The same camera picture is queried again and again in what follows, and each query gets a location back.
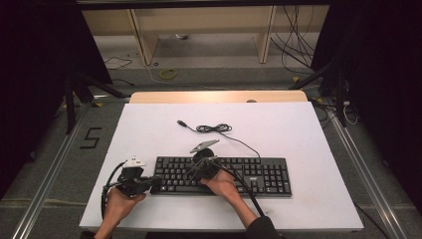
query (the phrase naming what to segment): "table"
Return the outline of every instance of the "table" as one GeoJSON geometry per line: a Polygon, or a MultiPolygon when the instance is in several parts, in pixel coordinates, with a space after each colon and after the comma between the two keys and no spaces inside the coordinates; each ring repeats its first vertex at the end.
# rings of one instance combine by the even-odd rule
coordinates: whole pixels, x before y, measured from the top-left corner
{"type": "MultiPolygon", "coordinates": [[[[158,156],[190,156],[189,150],[197,143],[216,138],[220,142],[211,147],[217,155],[256,156],[241,143],[218,134],[196,134],[176,123],[184,120],[191,126],[225,122],[233,127],[230,136],[241,139],[261,156],[287,159],[292,198],[258,199],[277,230],[361,230],[360,218],[313,106],[305,102],[304,95],[299,91],[134,94],[133,101],[121,114],[80,226],[90,229],[100,226],[102,187],[111,171],[127,158],[136,156],[144,160],[143,175],[148,176],[152,175],[158,156]],[[297,94],[296,101],[286,102],[294,94],[297,94]],[[195,95],[206,97],[195,102],[195,95]],[[246,99],[257,103],[242,103],[246,99]]],[[[245,201],[255,210],[250,199],[245,198],[245,201]]],[[[149,193],[119,227],[144,231],[244,230],[235,211],[220,197],[149,193]]]]}

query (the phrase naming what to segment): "black sleeve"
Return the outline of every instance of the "black sleeve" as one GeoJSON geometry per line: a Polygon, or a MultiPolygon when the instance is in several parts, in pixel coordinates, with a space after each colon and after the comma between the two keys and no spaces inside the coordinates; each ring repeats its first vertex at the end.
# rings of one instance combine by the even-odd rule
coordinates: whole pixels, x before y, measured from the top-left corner
{"type": "Polygon", "coordinates": [[[96,233],[95,232],[83,231],[83,232],[81,232],[80,239],[95,239],[94,238],[95,236],[96,236],[96,233]]]}
{"type": "Polygon", "coordinates": [[[273,225],[270,217],[258,217],[249,225],[246,229],[246,238],[247,239],[281,239],[284,238],[279,233],[277,233],[276,228],[273,225]]]}

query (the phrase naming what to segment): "metal rail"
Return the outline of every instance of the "metal rail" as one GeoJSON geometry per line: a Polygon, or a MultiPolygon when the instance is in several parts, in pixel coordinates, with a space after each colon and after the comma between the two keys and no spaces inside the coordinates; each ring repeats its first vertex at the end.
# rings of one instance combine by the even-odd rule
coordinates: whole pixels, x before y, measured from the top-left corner
{"type": "MultiPolygon", "coordinates": [[[[329,112],[329,117],[334,118],[334,114],[329,112]]],[[[363,182],[363,185],[366,188],[366,191],[369,194],[369,197],[372,199],[372,202],[379,213],[384,225],[391,238],[394,239],[406,239],[408,238],[404,228],[400,224],[394,210],[388,203],[387,198],[382,193],[380,187],[376,183],[372,173],[367,167],[365,160],[354,144],[353,138],[348,133],[346,127],[343,127],[337,118],[333,119],[333,125],[337,131],[344,147],[346,148],[348,155],[353,162],[354,167],[356,168],[360,179],[363,182]]]]}
{"type": "Polygon", "coordinates": [[[74,129],[69,134],[66,134],[65,139],[60,146],[60,149],[56,154],[49,171],[44,177],[43,182],[41,183],[37,193],[31,201],[31,204],[28,206],[23,217],[18,223],[15,229],[15,233],[13,234],[13,239],[28,238],[38,218],[38,215],[43,208],[44,202],[46,201],[46,198],[49,195],[57,176],[59,175],[60,169],[62,168],[66,157],[68,156],[72,143],[78,134],[81,122],[83,121],[85,114],[90,109],[90,106],[91,104],[83,104],[81,106],[74,129]]]}

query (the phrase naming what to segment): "black keyboard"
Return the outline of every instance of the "black keyboard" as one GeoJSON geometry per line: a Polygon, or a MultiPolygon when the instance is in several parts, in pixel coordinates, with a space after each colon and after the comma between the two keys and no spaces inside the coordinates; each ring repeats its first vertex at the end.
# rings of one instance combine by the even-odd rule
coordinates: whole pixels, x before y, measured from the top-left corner
{"type": "MultiPolygon", "coordinates": [[[[188,175],[193,165],[192,157],[160,156],[157,158],[154,176],[161,178],[160,185],[153,186],[151,194],[161,195],[213,195],[199,181],[188,175]]],[[[281,157],[219,157],[228,170],[232,167],[240,174],[256,197],[290,197],[292,187],[286,159],[281,157]]],[[[247,189],[237,180],[238,192],[247,196],[247,189]]]]}

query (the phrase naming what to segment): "wire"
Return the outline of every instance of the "wire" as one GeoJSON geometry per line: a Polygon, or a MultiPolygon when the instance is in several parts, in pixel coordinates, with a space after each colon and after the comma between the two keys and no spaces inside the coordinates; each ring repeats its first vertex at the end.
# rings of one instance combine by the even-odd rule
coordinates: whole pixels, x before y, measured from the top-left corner
{"type": "Polygon", "coordinates": [[[108,178],[108,181],[106,182],[105,186],[103,187],[103,193],[102,193],[102,205],[101,205],[101,210],[102,210],[102,218],[105,217],[105,211],[106,211],[106,194],[108,193],[108,190],[111,188],[110,182],[112,180],[112,178],[114,177],[115,172],[122,167],[124,164],[126,163],[126,161],[121,162],[118,164],[118,166],[112,171],[111,175],[108,178]]]}
{"type": "Polygon", "coordinates": [[[214,127],[212,127],[212,126],[208,126],[208,125],[199,125],[199,126],[196,128],[196,130],[195,130],[195,129],[192,129],[190,126],[188,126],[188,125],[187,125],[184,121],[182,121],[182,120],[178,120],[178,121],[177,121],[177,123],[178,123],[178,124],[180,124],[181,126],[187,127],[187,128],[189,128],[190,130],[192,130],[192,131],[196,131],[196,132],[201,132],[201,133],[207,133],[207,132],[218,132],[218,133],[220,133],[221,135],[223,135],[223,136],[225,136],[225,137],[227,137],[227,138],[229,138],[229,139],[232,139],[232,140],[238,141],[238,142],[242,143],[243,145],[247,146],[249,149],[251,149],[251,150],[253,150],[254,152],[256,152],[256,153],[258,154],[258,157],[259,157],[259,158],[261,158],[260,154],[259,154],[256,150],[254,150],[253,148],[251,148],[250,146],[248,146],[245,142],[243,142],[243,141],[241,141],[241,140],[239,140],[239,139],[236,139],[236,138],[230,137],[230,136],[228,136],[228,135],[226,135],[226,134],[224,134],[224,133],[223,133],[224,131],[230,131],[230,130],[232,130],[232,127],[231,127],[231,126],[229,126],[228,124],[225,124],[225,123],[220,123],[220,124],[218,124],[217,126],[214,126],[214,127]]]}
{"type": "Polygon", "coordinates": [[[347,105],[345,105],[344,106],[344,108],[343,108],[343,113],[344,113],[344,117],[345,117],[345,119],[350,123],[350,124],[352,124],[352,125],[355,125],[355,124],[357,124],[357,121],[358,121],[358,117],[356,117],[356,119],[354,120],[354,121],[351,121],[349,118],[348,118],[348,116],[347,116],[347,113],[346,113],[346,111],[345,111],[345,109],[347,108],[347,105]]]}
{"type": "Polygon", "coordinates": [[[354,201],[353,201],[353,204],[354,204],[354,206],[361,212],[361,213],[363,213],[363,215],[365,215],[368,219],[369,219],[369,221],[371,221],[372,223],[373,223],[373,225],[375,225],[376,226],[376,228],[378,228],[378,230],[382,233],[382,235],[384,235],[384,237],[385,238],[387,238],[387,239],[389,239],[389,237],[388,237],[388,235],[387,235],[387,233],[385,233],[384,232],[384,230],[382,230],[382,228],[378,225],[378,223],[376,223],[375,222],[375,220],[371,217],[371,216],[369,216],[369,214],[367,214],[361,207],[359,207],[359,205],[357,205],[357,203],[355,203],[354,201]]]}
{"type": "MultiPolygon", "coordinates": [[[[231,171],[229,171],[229,170],[227,170],[227,168],[225,168],[225,167],[223,167],[223,166],[221,166],[220,164],[218,164],[218,163],[215,163],[215,162],[213,162],[213,161],[209,161],[211,164],[213,164],[213,165],[215,165],[215,166],[217,166],[217,167],[219,167],[221,170],[223,170],[223,171],[225,171],[225,172],[227,172],[227,173],[229,173],[230,175],[232,175],[236,180],[238,180],[244,187],[245,187],[245,189],[246,189],[246,191],[248,192],[248,194],[249,194],[249,197],[251,198],[251,200],[252,200],[252,203],[254,203],[254,205],[255,205],[255,208],[257,208],[257,211],[258,211],[258,213],[260,214],[260,216],[265,216],[265,214],[264,214],[264,212],[263,212],[263,210],[261,209],[261,206],[260,206],[260,204],[258,203],[258,201],[257,201],[257,199],[255,198],[255,196],[254,196],[254,194],[251,192],[251,190],[250,190],[250,188],[249,188],[249,186],[246,184],[246,182],[243,180],[243,178],[242,177],[238,177],[235,173],[233,173],[233,172],[231,172],[231,171]]],[[[233,170],[237,173],[237,171],[236,171],[236,169],[231,165],[231,164],[229,164],[232,168],[233,168],[233,170]]]]}
{"type": "Polygon", "coordinates": [[[280,51],[282,51],[283,53],[289,55],[291,58],[295,59],[296,61],[298,61],[299,63],[301,63],[302,65],[306,66],[307,68],[310,67],[310,65],[308,65],[307,63],[304,63],[303,61],[299,60],[297,57],[295,57],[294,55],[292,55],[290,52],[286,51],[285,48],[282,49],[282,47],[280,47],[274,40],[273,38],[271,38],[271,41],[277,46],[277,48],[279,48],[280,51]]]}
{"type": "MultiPolygon", "coordinates": [[[[306,67],[310,67],[310,64],[308,64],[308,60],[307,60],[307,58],[306,58],[306,56],[307,57],[309,57],[310,58],[310,60],[312,60],[312,54],[310,54],[309,52],[308,52],[308,50],[307,50],[307,48],[309,48],[309,49],[311,49],[311,50],[313,50],[314,51],[314,48],[313,47],[311,47],[310,46],[310,44],[305,40],[305,38],[299,33],[299,23],[298,23],[298,17],[299,17],[299,6],[297,5],[297,6],[295,6],[295,9],[294,9],[294,12],[292,13],[292,17],[290,17],[289,16],[289,13],[287,12],[287,9],[286,9],[286,6],[284,6],[284,10],[285,10],[285,13],[286,13],[286,16],[287,16],[287,18],[288,18],[288,20],[289,20],[289,23],[290,23],[290,26],[291,26],[291,33],[290,33],[290,35],[289,35],[289,38],[288,38],[288,40],[287,40],[287,42],[284,42],[281,38],[280,38],[280,36],[278,35],[278,34],[276,34],[277,35],[277,37],[280,39],[280,41],[282,42],[282,43],[284,43],[284,47],[283,48],[281,48],[273,39],[271,39],[272,41],[273,41],[273,43],[275,43],[276,44],[276,46],[283,52],[283,53],[285,53],[285,54],[287,54],[287,55],[289,55],[289,56],[293,56],[293,55],[291,55],[290,53],[288,53],[287,51],[286,51],[286,47],[289,47],[290,49],[292,49],[292,50],[294,50],[294,51],[296,51],[296,52],[298,52],[298,53],[300,53],[301,55],[302,55],[302,58],[304,59],[304,61],[300,61],[299,59],[297,59],[297,58],[295,58],[294,57],[294,59],[295,60],[297,60],[298,62],[300,62],[301,64],[303,64],[304,66],[306,66],[306,67]],[[297,50],[297,49],[294,49],[293,47],[290,47],[289,46],[289,41],[292,39],[292,35],[295,33],[295,35],[297,36],[297,40],[298,40],[298,48],[299,48],[299,50],[297,50]]],[[[304,33],[304,35],[308,32],[308,30],[309,30],[309,28],[310,28],[310,25],[311,25],[311,22],[312,22],[312,20],[313,20],[313,18],[314,18],[314,6],[313,6],[313,12],[312,12],[312,16],[311,16],[311,19],[310,19],[310,22],[308,23],[308,26],[307,26],[307,30],[306,30],[306,32],[304,33]]],[[[282,64],[283,64],[283,66],[286,68],[286,69],[288,69],[289,71],[290,71],[290,69],[289,68],[287,68],[286,67],[286,64],[284,63],[284,58],[283,58],[283,54],[282,54],[282,64]]]]}
{"type": "Polygon", "coordinates": [[[332,121],[332,119],[334,119],[335,116],[332,116],[331,119],[329,119],[329,121],[322,127],[322,129],[326,128],[326,126],[332,121]]]}
{"type": "Polygon", "coordinates": [[[125,83],[127,83],[128,85],[131,85],[131,86],[133,86],[134,87],[134,83],[130,83],[130,82],[128,82],[128,81],[125,81],[125,80],[122,80],[122,79],[113,79],[112,81],[120,81],[120,82],[125,82],[125,83]]]}
{"type": "Polygon", "coordinates": [[[121,65],[121,66],[119,66],[117,68],[108,68],[109,70],[117,70],[117,69],[123,68],[123,67],[125,67],[125,66],[127,66],[127,65],[129,65],[129,64],[132,63],[132,60],[122,59],[122,58],[118,58],[118,57],[111,57],[108,60],[106,60],[105,63],[109,62],[111,59],[118,59],[118,60],[125,61],[125,62],[128,62],[128,63],[126,63],[124,65],[121,65]]]}
{"type": "Polygon", "coordinates": [[[283,41],[283,39],[279,36],[279,34],[278,33],[276,33],[276,36],[277,36],[277,38],[286,46],[286,47],[288,47],[290,50],[292,50],[292,51],[295,51],[295,52],[297,52],[297,53],[299,53],[299,54],[307,54],[308,56],[310,56],[310,57],[313,57],[314,55],[313,54],[309,54],[309,53],[304,53],[304,52],[301,52],[301,51],[299,51],[298,49],[295,49],[295,48],[293,48],[293,47],[291,47],[291,46],[289,46],[288,45],[288,43],[286,43],[285,41],[283,41]]]}

